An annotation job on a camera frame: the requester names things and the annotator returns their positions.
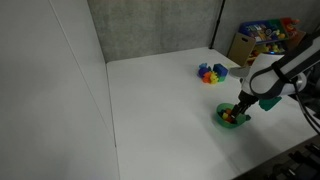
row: toy block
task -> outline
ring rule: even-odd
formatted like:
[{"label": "toy block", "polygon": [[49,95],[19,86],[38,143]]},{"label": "toy block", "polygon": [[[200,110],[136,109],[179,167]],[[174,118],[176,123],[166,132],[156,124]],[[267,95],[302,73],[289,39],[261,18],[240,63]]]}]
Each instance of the toy block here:
[{"label": "toy block", "polygon": [[201,68],[207,68],[207,63],[202,63],[202,64],[200,64],[199,65],[199,69],[201,69]]},{"label": "toy block", "polygon": [[231,118],[231,116],[227,117],[225,121],[227,121],[228,123],[233,123],[233,119]]},{"label": "toy block", "polygon": [[204,83],[211,83],[211,80],[210,80],[210,77],[211,77],[211,74],[212,72],[206,72],[204,75],[203,75],[203,78],[202,78],[202,81]]},{"label": "toy block", "polygon": [[219,77],[219,82],[223,82],[226,79],[225,76]]},{"label": "toy block", "polygon": [[219,78],[216,73],[212,73],[210,76],[211,84],[216,84],[219,81]]},{"label": "toy block", "polygon": [[199,69],[198,75],[199,75],[200,78],[203,78],[204,74],[207,73],[207,72],[209,72],[209,69],[206,68],[206,67],[202,67],[202,68]]},{"label": "toy block", "polygon": [[213,71],[217,72],[218,76],[227,76],[228,74],[228,69],[222,66],[221,64],[215,64],[213,66]]},{"label": "toy block", "polygon": [[224,119],[224,120],[226,120],[227,118],[228,118],[228,114],[227,113],[223,113],[223,115],[222,115],[222,119]]},{"label": "toy block", "polygon": [[228,109],[226,109],[226,113],[227,113],[227,114],[229,114],[229,115],[230,115],[230,114],[231,114],[231,112],[232,112],[232,110],[231,110],[231,109],[229,109],[229,108],[228,108]]}]

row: green bowl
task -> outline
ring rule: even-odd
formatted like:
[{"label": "green bowl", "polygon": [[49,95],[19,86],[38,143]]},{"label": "green bowl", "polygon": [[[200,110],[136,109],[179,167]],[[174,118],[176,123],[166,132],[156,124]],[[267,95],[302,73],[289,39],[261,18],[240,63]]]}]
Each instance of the green bowl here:
[{"label": "green bowl", "polygon": [[234,105],[233,104],[229,104],[229,103],[222,103],[220,104],[218,107],[217,107],[217,113],[216,113],[216,120],[218,121],[218,123],[225,127],[225,128],[229,128],[229,129],[232,129],[232,128],[236,128],[236,127],[239,127],[241,124],[243,124],[244,122],[247,121],[247,117],[246,115],[243,115],[243,114],[239,114],[238,117],[237,117],[237,124],[231,124],[225,120],[223,120],[220,116],[219,116],[219,112],[221,110],[225,110],[227,108],[229,109],[233,109]]}]

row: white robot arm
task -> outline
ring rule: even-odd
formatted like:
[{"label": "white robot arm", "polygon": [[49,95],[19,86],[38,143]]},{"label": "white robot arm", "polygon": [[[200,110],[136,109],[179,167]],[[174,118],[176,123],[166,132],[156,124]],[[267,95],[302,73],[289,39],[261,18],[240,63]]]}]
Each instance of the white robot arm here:
[{"label": "white robot arm", "polygon": [[260,54],[242,81],[240,103],[233,108],[231,117],[236,119],[240,113],[244,114],[259,99],[272,99],[302,90],[307,83],[303,72],[319,61],[320,31],[284,56]]}]

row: gray wall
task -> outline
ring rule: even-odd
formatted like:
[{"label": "gray wall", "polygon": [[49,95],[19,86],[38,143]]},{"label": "gray wall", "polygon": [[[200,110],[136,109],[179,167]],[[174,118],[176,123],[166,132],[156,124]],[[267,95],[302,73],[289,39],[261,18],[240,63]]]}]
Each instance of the gray wall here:
[{"label": "gray wall", "polygon": [[[105,60],[113,61],[208,46],[221,0],[88,3]],[[244,21],[290,16],[301,19],[301,29],[310,32],[320,22],[319,9],[317,0],[227,0],[215,48],[226,54]]]},{"label": "gray wall", "polygon": [[106,61],[203,47],[216,0],[88,0]]}]

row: white tabletop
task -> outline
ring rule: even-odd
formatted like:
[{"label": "white tabletop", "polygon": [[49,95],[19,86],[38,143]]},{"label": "white tabletop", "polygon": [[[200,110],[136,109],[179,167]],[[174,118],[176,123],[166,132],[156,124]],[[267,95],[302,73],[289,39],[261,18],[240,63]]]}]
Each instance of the white tabletop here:
[{"label": "white tabletop", "polygon": [[238,103],[239,80],[202,83],[198,65],[236,66],[199,48],[107,64],[121,180],[231,179],[315,135],[296,101],[256,104],[236,129],[213,120]]}]

